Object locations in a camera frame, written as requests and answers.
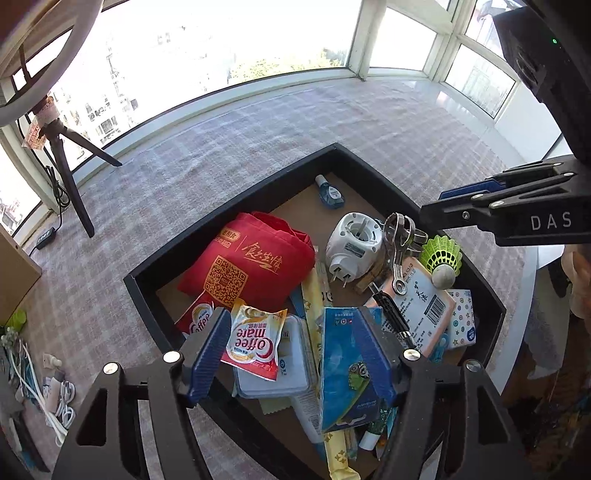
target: blue bottle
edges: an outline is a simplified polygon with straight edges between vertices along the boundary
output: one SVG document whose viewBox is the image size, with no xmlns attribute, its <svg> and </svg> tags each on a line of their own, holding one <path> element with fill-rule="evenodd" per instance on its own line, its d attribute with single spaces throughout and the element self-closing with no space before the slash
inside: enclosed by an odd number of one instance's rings
<svg viewBox="0 0 591 480">
<path fill-rule="evenodd" d="M 335 187 L 333 187 L 324 175 L 318 175 L 316 177 L 316 183 L 320 187 L 320 200 L 328 208 L 341 208 L 345 204 L 345 198 L 342 196 Z"/>
</svg>

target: black screwdriver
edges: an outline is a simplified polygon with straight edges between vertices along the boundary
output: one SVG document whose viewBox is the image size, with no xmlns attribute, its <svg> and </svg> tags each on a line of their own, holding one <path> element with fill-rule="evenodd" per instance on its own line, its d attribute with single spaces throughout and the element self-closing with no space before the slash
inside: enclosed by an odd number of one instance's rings
<svg viewBox="0 0 591 480">
<path fill-rule="evenodd" d="M 369 284 L 372 297 L 378 306 L 382 307 L 386 321 L 398 336 L 404 340 L 410 348 L 416 349 L 417 345 L 414 343 L 413 336 L 410 333 L 410 327 L 407 321 L 402 316 L 402 313 L 394 303 L 392 297 L 386 292 L 381 291 L 374 282 Z"/>
</svg>

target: tree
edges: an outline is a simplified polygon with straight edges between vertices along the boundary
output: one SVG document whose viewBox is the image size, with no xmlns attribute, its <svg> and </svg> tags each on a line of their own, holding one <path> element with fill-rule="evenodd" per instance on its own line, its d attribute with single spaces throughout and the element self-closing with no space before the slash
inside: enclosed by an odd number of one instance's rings
<svg viewBox="0 0 591 480">
<path fill-rule="evenodd" d="M 280 73 L 299 72 L 301 70 L 340 67 L 339 59 L 329 60 L 326 51 L 321 51 L 315 58 L 302 60 L 295 57 L 274 57 L 239 63 L 231 68 L 229 84 L 247 82 Z"/>
</svg>

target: blue gripper pad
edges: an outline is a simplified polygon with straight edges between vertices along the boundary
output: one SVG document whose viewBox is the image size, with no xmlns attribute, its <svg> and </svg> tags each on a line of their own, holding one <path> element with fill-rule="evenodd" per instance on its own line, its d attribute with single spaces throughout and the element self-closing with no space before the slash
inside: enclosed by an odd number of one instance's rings
<svg viewBox="0 0 591 480">
<path fill-rule="evenodd" d="M 392 385 L 392 363 L 390 359 L 397 359 L 398 355 L 390 342 L 398 340 L 395 334 L 382 331 L 380 325 L 374 322 L 369 310 L 367 311 L 368 318 L 365 319 L 361 309 L 367 310 L 366 307 L 357 309 L 353 318 L 353 337 L 368 369 L 376 393 L 388 406 L 392 406 L 394 400 L 396 400 L 396 391 Z"/>
<path fill-rule="evenodd" d="M 499 183 L 498 181 L 493 179 L 489 179 L 479 181 L 476 183 L 471 183 L 470 185 L 464 185 L 463 187 L 458 187 L 456 189 L 446 190 L 445 192 L 441 192 L 439 200 L 444 200 L 452 197 L 458 197 L 460 195 L 466 195 L 468 193 L 476 193 L 482 191 L 493 193 L 504 189 L 505 186 L 502 183 Z"/>
<path fill-rule="evenodd" d="M 215 316 L 216 312 L 209 321 L 214 321 Z M 230 338 L 231 330 L 232 316 L 229 311 L 223 309 L 197 354 L 197 359 L 191 369 L 191 383 L 187 398 L 193 405 L 196 405 L 202 398 L 207 397 L 209 387 L 219 367 L 220 358 L 222 358 L 223 351 Z"/>
</svg>

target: coffee mate packet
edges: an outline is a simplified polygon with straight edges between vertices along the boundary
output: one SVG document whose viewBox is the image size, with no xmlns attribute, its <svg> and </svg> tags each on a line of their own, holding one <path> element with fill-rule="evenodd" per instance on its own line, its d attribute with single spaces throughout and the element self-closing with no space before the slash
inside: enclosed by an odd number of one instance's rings
<svg viewBox="0 0 591 480">
<path fill-rule="evenodd" d="M 211 316 L 213 315 L 213 303 L 203 303 L 199 299 L 183 313 L 176 322 L 177 328 L 187 338 L 192 333 L 201 332 Z"/>
<path fill-rule="evenodd" d="M 277 380 L 277 344 L 287 309 L 263 312 L 238 299 L 232 309 L 232 333 L 222 362 L 266 380 Z"/>
</svg>

